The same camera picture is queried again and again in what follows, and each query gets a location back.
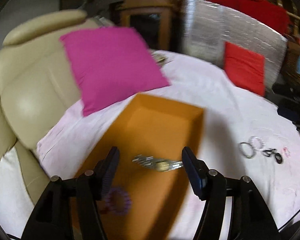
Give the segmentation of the cream leather headboard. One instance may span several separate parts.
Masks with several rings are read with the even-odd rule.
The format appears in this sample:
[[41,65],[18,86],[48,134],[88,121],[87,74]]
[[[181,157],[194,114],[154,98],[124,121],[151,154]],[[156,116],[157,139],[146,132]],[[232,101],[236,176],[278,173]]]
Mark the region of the cream leather headboard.
[[37,143],[80,97],[59,38],[97,27],[84,10],[61,10],[18,25],[2,42],[0,159],[17,150],[22,184],[32,204],[49,182],[38,161]]

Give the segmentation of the red cushion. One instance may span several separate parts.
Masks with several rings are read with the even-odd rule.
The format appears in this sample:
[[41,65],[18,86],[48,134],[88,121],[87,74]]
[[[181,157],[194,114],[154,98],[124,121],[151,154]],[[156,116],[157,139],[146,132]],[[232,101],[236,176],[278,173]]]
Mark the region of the red cushion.
[[264,96],[264,56],[226,41],[224,71],[239,88]]

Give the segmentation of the silver foil insulation panel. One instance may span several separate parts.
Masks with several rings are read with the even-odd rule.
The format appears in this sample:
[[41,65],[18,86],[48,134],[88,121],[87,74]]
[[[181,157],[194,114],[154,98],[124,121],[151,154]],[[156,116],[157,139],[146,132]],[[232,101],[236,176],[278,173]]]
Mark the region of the silver foil insulation panel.
[[179,50],[223,68],[224,46],[231,42],[265,57],[264,84],[277,81],[287,39],[260,21],[235,9],[205,0],[183,0]]

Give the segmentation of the red cloth on railing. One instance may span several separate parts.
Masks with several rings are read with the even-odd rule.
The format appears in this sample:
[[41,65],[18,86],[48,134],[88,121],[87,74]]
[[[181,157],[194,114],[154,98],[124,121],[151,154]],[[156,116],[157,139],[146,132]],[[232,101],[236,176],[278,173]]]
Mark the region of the red cloth on railing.
[[287,11],[267,0],[210,0],[210,2],[240,11],[281,35],[288,30],[290,19]]

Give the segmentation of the magenta cushion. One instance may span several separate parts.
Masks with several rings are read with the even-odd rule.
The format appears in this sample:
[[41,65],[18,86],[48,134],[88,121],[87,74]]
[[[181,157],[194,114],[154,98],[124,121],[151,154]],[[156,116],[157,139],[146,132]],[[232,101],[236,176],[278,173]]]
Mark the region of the magenta cushion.
[[138,92],[170,85],[133,28],[82,29],[60,37],[81,93],[83,116]]

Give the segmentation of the wooden cabinet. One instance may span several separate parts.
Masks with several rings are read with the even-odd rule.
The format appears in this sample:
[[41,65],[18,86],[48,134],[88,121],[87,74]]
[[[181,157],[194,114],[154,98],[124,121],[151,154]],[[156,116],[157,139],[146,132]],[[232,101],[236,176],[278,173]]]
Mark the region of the wooden cabinet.
[[109,5],[110,19],[135,28],[153,49],[168,50],[176,0],[120,0]]

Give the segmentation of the orange cardboard box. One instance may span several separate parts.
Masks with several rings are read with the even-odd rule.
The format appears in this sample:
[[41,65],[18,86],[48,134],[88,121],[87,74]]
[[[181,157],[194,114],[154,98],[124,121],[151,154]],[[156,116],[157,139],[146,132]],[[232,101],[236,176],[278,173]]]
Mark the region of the orange cardboard box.
[[102,135],[77,174],[119,149],[110,192],[98,202],[109,239],[168,237],[189,187],[181,152],[198,152],[204,116],[200,107],[138,94]]

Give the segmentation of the silver metal wristwatch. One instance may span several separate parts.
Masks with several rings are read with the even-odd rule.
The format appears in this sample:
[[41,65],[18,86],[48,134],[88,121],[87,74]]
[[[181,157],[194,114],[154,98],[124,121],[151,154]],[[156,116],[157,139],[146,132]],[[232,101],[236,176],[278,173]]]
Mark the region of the silver metal wristwatch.
[[142,167],[149,168],[158,172],[168,172],[183,167],[183,162],[179,160],[170,160],[163,158],[155,158],[153,156],[136,155],[132,162]]

